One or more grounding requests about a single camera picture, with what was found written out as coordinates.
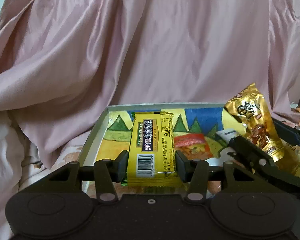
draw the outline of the satin fabric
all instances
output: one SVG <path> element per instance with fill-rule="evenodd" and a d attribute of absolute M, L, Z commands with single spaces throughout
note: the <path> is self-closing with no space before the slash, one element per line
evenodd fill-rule
<path fill-rule="evenodd" d="M 252 82 L 297 120 L 300 0 L 5 0 L 0 111 L 52 152 L 109 104 L 226 102 Z"/>

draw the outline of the white barcode label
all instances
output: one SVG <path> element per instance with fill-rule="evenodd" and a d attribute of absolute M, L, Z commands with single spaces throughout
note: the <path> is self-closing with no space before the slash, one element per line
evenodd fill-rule
<path fill-rule="evenodd" d="M 154 154 L 138 154 L 136 159 L 136 176 L 154 177 Z"/>

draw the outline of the green label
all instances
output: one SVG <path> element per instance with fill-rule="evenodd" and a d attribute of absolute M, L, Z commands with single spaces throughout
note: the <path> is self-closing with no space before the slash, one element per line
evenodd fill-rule
<path fill-rule="evenodd" d="M 137 147 L 142 147 L 142 132 L 143 132 L 143 122 L 138 122 L 138 133 L 136 136 Z"/>

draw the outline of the orange painted area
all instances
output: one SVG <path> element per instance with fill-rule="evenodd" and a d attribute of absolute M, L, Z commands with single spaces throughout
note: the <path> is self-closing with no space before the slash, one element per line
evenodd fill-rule
<path fill-rule="evenodd" d="M 109 141 L 106 139 L 102 140 L 96 161 L 102 159 L 115 160 L 116 157 L 123 151 L 129 150 L 130 142 L 117 142 Z"/>

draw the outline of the green triangle tree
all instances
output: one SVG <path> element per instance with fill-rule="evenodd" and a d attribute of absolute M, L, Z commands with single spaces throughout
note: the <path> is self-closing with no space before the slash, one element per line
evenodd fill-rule
<path fill-rule="evenodd" d="M 209 138 L 211 138 L 211 139 L 215 139 L 217 130 L 218 130 L 218 124 L 216 123 L 214 125 L 214 127 L 212 127 L 212 129 L 210 130 L 210 132 L 208 132 L 206 134 L 206 136 L 209 137 Z"/>
<path fill-rule="evenodd" d="M 197 117 L 194 118 L 193 124 L 191 125 L 189 129 L 190 133 L 202 133 L 201 127 L 199 125 Z"/>
<path fill-rule="evenodd" d="M 187 132 L 185 125 L 183 124 L 182 117 L 179 115 L 176 125 L 173 128 L 174 132 Z"/>
<path fill-rule="evenodd" d="M 121 116 L 118 115 L 117 119 L 114 123 L 108 128 L 110 131 L 128 131 L 128 127 L 126 127 L 124 121 L 122 120 Z"/>

